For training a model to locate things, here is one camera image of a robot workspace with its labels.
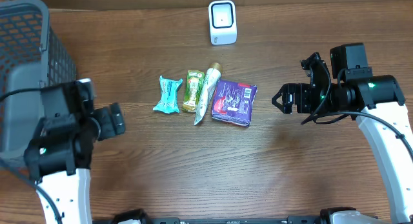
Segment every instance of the gray plastic basket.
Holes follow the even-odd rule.
[[[0,3],[0,95],[76,80],[76,66],[50,28],[40,0]],[[24,167],[23,154],[43,115],[39,92],[0,103],[0,157]]]

